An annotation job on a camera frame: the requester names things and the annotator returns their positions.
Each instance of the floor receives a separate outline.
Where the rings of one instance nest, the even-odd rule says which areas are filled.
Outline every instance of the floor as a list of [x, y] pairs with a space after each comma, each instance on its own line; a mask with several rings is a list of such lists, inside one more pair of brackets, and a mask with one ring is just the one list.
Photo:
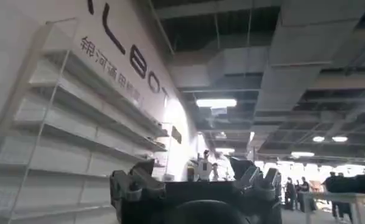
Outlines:
[[[282, 211], [283, 224], [304, 224], [305, 214], [300, 211]], [[331, 213], [324, 211], [316, 211], [312, 215], [312, 224], [335, 224], [335, 220]]]

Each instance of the wall sign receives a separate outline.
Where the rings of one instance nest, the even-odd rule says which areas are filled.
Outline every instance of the wall sign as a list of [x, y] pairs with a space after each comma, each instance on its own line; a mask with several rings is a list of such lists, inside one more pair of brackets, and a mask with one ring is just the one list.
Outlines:
[[[88, 11], [90, 14], [94, 15], [94, 5], [93, 0], [87, 0]], [[123, 55], [126, 54], [125, 47], [120, 43], [117, 37], [113, 34], [113, 32], [108, 27], [108, 15], [109, 15], [110, 6], [106, 2], [104, 6], [104, 11], [102, 13], [102, 25], [104, 27], [105, 33], [108, 35], [109, 39], [113, 42], [116, 48]], [[129, 53], [129, 62], [135, 72], [142, 78], [147, 79], [148, 86], [150, 90], [158, 94], [162, 89], [161, 83], [155, 73], [149, 70], [147, 66], [146, 59], [141, 54], [140, 50], [137, 48], [135, 44], [131, 45], [130, 53]]]

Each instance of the table leg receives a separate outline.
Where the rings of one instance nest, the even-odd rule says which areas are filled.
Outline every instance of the table leg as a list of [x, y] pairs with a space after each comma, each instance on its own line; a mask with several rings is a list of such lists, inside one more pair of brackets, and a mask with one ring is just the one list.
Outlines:
[[360, 201], [351, 204], [353, 224], [365, 224], [365, 208]]
[[311, 224], [311, 206], [308, 202], [310, 200], [309, 197], [306, 195], [303, 195], [303, 201], [304, 201], [304, 212], [305, 212], [305, 224]]

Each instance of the ceiling light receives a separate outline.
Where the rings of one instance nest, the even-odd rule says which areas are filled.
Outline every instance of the ceiling light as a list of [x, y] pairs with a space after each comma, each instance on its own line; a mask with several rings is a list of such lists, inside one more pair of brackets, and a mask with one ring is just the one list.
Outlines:
[[356, 165], [356, 164], [344, 164], [336, 167], [337, 169], [365, 169], [364, 165]]
[[293, 161], [277, 161], [278, 165], [293, 165]]
[[210, 107], [210, 108], [226, 108], [235, 107], [235, 99], [199, 99], [196, 100], [198, 107]]
[[312, 140], [313, 140], [314, 142], [322, 142], [322, 141], [324, 141], [324, 137], [321, 137], [321, 136], [315, 136]]
[[215, 151], [228, 155], [229, 153], [235, 152], [235, 149], [233, 149], [233, 148], [215, 148]]
[[314, 155], [315, 153], [313, 152], [292, 152], [292, 156], [294, 157], [301, 157], [301, 156], [311, 157]]
[[255, 135], [254, 131], [250, 132], [250, 141], [249, 142], [253, 141], [254, 135]]
[[332, 137], [334, 142], [346, 142], [347, 137], [346, 136], [334, 136]]

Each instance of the shelving unit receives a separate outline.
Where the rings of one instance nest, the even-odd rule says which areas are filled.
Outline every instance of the shelving unit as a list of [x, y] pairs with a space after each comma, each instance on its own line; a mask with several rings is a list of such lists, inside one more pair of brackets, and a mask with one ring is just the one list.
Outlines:
[[[106, 127], [124, 135], [129, 138], [132, 142], [135, 142], [139, 145], [142, 145], [145, 149], [149, 149], [154, 152], [164, 152], [165, 149], [160, 147], [156, 142], [151, 141], [148, 138], [145, 138], [138, 133], [132, 131], [129, 127], [126, 127], [124, 124], [119, 121], [114, 120], [112, 117], [102, 113], [97, 108], [92, 107], [86, 101], [77, 97], [71, 89], [65, 87], [65, 83], [68, 83], [67, 79], [62, 78], [57, 87], [57, 92], [55, 94], [55, 101], [64, 106], [72, 108], [72, 110], [80, 111], [83, 115], [87, 117], [91, 117], [95, 121], [100, 124], [105, 125]], [[31, 87], [33, 91], [36, 91], [39, 94], [42, 94], [44, 97], [50, 98], [52, 92], [54, 90], [54, 83], [32, 83]]]
[[[26, 164], [0, 164], [0, 170], [7, 172], [24, 172], [26, 170]], [[52, 170], [44, 169], [41, 167], [29, 167], [29, 175], [64, 175], [73, 177], [84, 177], [84, 178], [102, 178], [109, 179], [109, 175], [97, 175], [90, 173], [78, 173], [68, 170]]]
[[72, 205], [72, 206], [56, 206], [52, 208], [43, 209], [28, 209], [22, 211], [15, 211], [12, 220], [24, 220], [24, 219], [35, 219], [53, 215], [65, 215], [78, 212], [90, 212], [101, 209], [112, 209], [115, 210], [110, 203], [105, 202], [102, 204], [83, 204], [83, 205]]
[[[97, 93], [105, 97], [108, 103], [114, 105], [123, 113], [132, 117], [138, 124], [151, 131], [156, 137], [168, 136], [167, 132], [162, 129], [161, 123], [157, 122], [145, 111], [139, 109], [135, 104], [114, 89], [108, 81], [103, 79], [97, 72], [94, 72], [93, 69], [87, 66], [80, 59], [78, 56], [79, 54], [80, 51], [74, 48], [68, 55], [65, 69], [71, 75], [95, 89]], [[50, 51], [44, 53], [44, 57], [58, 67], [62, 66], [65, 55], [66, 51]]]
[[65, 47], [71, 48], [73, 40], [54, 26], [43, 26], [45, 33], [37, 36], [43, 41], [30, 47], [10, 110], [3, 115], [0, 224], [49, 222], [50, 216], [62, 223], [87, 222], [77, 213], [98, 210], [107, 214], [90, 217], [89, 223], [112, 223], [116, 211], [104, 202], [109, 174], [147, 160], [139, 154], [166, 152], [155, 140], [168, 134], [79, 48], [65, 60]]

